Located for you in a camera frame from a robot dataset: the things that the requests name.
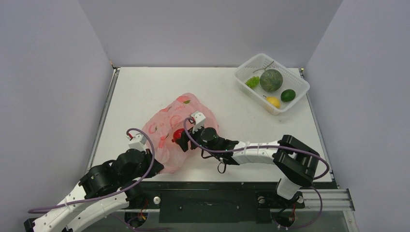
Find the red fake apple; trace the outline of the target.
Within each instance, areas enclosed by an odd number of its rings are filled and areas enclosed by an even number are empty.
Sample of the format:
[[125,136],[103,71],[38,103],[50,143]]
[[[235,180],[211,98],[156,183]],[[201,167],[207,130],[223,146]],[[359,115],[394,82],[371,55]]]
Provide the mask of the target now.
[[176,144],[180,143],[184,138],[184,134],[185,134],[185,130],[183,128],[177,129],[173,133],[172,142]]

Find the pink plastic bag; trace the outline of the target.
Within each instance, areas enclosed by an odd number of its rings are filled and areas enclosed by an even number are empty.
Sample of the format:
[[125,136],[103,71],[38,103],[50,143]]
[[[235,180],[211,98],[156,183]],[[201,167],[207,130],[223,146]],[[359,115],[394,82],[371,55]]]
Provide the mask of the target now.
[[185,93],[176,100],[159,110],[142,128],[152,140],[155,148],[155,159],[164,165],[161,174],[177,172],[185,160],[194,155],[198,149],[183,152],[179,145],[172,142],[173,133],[183,128],[183,120],[192,113],[199,111],[205,117],[205,126],[214,127],[217,131],[219,125],[213,112],[203,105],[195,95]]

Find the green fake grapes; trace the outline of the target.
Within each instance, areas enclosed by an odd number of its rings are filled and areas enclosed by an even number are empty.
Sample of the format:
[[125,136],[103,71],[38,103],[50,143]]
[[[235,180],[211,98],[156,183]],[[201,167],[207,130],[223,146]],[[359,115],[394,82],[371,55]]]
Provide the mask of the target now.
[[259,83],[260,83],[260,77],[253,76],[245,82],[245,85],[251,89],[254,89],[258,86]]

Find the yellow fake lemon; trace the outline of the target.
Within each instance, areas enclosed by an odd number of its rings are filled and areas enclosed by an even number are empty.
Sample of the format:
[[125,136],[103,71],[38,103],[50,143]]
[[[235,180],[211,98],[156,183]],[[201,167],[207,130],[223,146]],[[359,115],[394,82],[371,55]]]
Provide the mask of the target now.
[[265,98],[271,105],[273,105],[275,108],[279,109],[280,108],[280,100],[276,97],[266,97]]

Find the brown fake fruit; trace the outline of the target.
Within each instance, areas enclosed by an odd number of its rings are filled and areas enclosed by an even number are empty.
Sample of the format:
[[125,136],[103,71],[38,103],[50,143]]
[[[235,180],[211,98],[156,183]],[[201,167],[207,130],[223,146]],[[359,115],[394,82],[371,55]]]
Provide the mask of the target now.
[[283,84],[283,76],[278,70],[266,70],[260,76],[260,85],[266,92],[274,92]]

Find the dark green fake lime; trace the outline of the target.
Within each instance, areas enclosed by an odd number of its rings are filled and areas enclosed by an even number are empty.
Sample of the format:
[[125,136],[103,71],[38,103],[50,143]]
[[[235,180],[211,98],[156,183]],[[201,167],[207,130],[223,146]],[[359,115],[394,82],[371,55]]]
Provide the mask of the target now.
[[284,90],[281,93],[280,99],[282,102],[291,102],[295,99],[296,92],[293,89]]

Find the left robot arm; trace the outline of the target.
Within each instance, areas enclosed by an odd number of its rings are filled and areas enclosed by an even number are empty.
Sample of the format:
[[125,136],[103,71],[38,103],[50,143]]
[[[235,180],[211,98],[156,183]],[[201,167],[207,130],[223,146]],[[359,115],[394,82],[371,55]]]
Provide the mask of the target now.
[[25,231],[80,232],[119,209],[138,208],[144,203],[138,178],[154,177],[163,169],[150,149],[130,148],[117,159],[92,167],[56,207],[27,219]]

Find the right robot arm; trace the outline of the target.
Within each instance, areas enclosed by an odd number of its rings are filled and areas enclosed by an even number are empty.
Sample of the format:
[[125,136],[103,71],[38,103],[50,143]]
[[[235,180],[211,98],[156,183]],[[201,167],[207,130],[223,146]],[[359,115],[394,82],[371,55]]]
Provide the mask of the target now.
[[200,148],[224,166],[246,163],[274,164],[284,174],[273,192],[273,201],[286,206],[301,187],[312,186],[320,155],[291,135],[270,143],[245,143],[220,137],[212,127],[178,129],[172,141],[186,152]]

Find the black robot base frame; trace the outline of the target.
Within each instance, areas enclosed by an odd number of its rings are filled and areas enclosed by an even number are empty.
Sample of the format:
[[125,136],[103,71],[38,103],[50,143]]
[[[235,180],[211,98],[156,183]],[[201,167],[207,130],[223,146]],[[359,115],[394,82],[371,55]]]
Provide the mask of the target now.
[[142,182],[128,209],[159,211],[160,223],[270,223],[293,209],[308,209],[306,187],[291,200],[276,194],[276,182]]

